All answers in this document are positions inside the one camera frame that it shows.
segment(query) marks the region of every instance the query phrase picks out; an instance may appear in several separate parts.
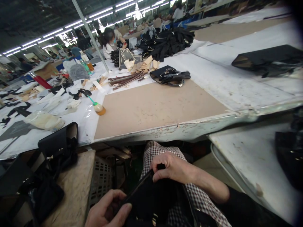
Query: white cloth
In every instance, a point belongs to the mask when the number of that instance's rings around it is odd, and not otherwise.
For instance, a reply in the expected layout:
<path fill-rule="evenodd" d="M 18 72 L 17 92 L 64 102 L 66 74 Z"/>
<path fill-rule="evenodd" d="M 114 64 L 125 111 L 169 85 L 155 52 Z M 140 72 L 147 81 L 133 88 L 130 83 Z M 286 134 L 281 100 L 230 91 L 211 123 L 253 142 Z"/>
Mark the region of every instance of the white cloth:
<path fill-rule="evenodd" d="M 106 46 L 103 46 L 103 54 L 106 59 L 110 59 L 110 53 L 112 51 L 114 51 L 114 49 L 112 48 L 111 45 L 106 44 Z"/>
<path fill-rule="evenodd" d="M 182 17 L 183 17 L 183 8 L 182 9 L 176 8 L 173 14 L 174 22 L 178 19 L 181 19 Z"/>
<path fill-rule="evenodd" d="M 122 36 L 121 32 L 119 32 L 117 29 L 114 30 L 115 38 L 118 40 L 120 36 Z"/>

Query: wooden board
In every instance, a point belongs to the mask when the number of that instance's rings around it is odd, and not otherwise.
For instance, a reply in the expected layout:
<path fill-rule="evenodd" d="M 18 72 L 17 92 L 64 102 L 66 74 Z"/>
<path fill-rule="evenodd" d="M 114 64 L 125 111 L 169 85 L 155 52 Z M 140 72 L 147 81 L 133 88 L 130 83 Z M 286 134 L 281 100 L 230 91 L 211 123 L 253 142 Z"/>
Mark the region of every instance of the wooden board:
<path fill-rule="evenodd" d="M 195 39 L 199 41 L 210 41 L 212 43 L 223 43 L 290 20 L 292 20 L 292 18 L 262 20 L 241 24 L 216 24 L 196 30 Z"/>
<path fill-rule="evenodd" d="M 226 107 L 192 80 L 181 88 L 151 83 L 105 96 L 95 139 L 177 125 L 226 113 Z"/>
<path fill-rule="evenodd" d="M 94 162 L 95 150 L 80 153 L 76 166 L 59 175 L 65 195 L 41 226 L 84 226 Z"/>

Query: plastic crate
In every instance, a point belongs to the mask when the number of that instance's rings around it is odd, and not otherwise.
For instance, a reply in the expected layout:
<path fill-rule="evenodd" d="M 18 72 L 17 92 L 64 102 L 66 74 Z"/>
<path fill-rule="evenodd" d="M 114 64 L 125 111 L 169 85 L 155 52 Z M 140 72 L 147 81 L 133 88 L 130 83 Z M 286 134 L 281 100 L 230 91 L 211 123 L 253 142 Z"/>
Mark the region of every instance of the plastic crate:
<path fill-rule="evenodd" d="M 91 189 L 88 197 L 88 206 L 86 215 L 91 207 L 93 207 L 99 200 L 112 189 L 112 167 L 98 156 L 95 156 L 95 164 L 92 174 Z"/>

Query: person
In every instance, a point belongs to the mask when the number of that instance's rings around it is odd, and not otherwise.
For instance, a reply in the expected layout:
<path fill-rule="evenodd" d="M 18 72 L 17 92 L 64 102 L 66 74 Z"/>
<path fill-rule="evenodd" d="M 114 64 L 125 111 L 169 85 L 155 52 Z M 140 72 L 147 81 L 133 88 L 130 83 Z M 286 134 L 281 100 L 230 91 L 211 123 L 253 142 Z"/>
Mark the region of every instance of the person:
<path fill-rule="evenodd" d="M 291 226 L 248 195 L 188 163 L 179 148 L 163 147 L 155 141 L 149 141 L 143 160 L 141 179 L 152 169 L 154 183 L 168 178 L 185 184 L 188 196 L 199 211 L 199 222 L 206 222 L 200 223 L 200 226 L 209 226 L 210 221 L 213 225 L 222 227 Z M 165 168 L 158 169 L 159 164 L 164 164 Z M 124 226 L 133 205 L 124 204 L 115 216 L 113 207 L 118 207 L 118 202 L 125 198 L 126 195 L 121 190 L 110 190 L 90 209 L 85 227 Z M 168 213 L 167 226 L 187 226 L 181 212 L 181 207 L 173 206 Z"/>
<path fill-rule="evenodd" d="M 154 28 L 156 29 L 157 32 L 160 32 L 160 27 L 162 24 L 162 20 L 160 19 L 160 17 L 158 15 L 154 16 Z"/>
<path fill-rule="evenodd" d="M 174 22 L 178 19 L 181 19 L 183 17 L 183 7 L 182 7 L 182 2 L 181 0 L 178 0 L 176 3 L 176 10 L 172 16 L 174 19 Z"/>
<path fill-rule="evenodd" d="M 103 54 L 106 59 L 110 59 L 110 53 L 117 49 L 115 46 L 116 44 L 116 36 L 113 29 L 107 27 L 104 30 L 103 37 L 102 37 L 102 47 L 103 47 Z M 122 49 L 126 49 L 127 43 L 124 43 Z"/>
<path fill-rule="evenodd" d="M 77 36 L 77 47 L 79 47 L 85 54 L 88 56 L 89 59 L 92 59 L 92 51 L 90 49 L 91 45 L 90 42 L 84 37 L 83 33 L 80 29 L 75 30 Z"/>
<path fill-rule="evenodd" d="M 28 64 L 24 58 L 19 58 L 19 61 L 21 62 L 20 68 L 23 69 L 26 72 L 31 71 L 35 66 Z"/>
<path fill-rule="evenodd" d="M 121 32 L 119 32 L 118 28 L 119 28 L 119 25 L 115 24 L 115 30 L 114 30 L 114 32 L 115 32 L 115 38 L 118 39 L 118 40 L 120 40 L 121 43 L 124 44 L 125 43 L 125 39 L 123 38 Z"/>

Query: black sleeve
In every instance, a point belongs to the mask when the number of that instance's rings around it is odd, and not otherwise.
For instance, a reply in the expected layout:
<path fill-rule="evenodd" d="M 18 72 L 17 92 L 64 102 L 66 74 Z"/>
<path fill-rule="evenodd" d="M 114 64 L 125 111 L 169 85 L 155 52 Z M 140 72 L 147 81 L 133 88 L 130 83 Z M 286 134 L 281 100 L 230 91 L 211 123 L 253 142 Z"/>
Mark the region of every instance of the black sleeve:
<path fill-rule="evenodd" d="M 248 195 L 228 186 L 229 199 L 224 204 L 216 204 L 232 227 L 248 226 L 291 226 L 282 218 L 256 203 Z"/>

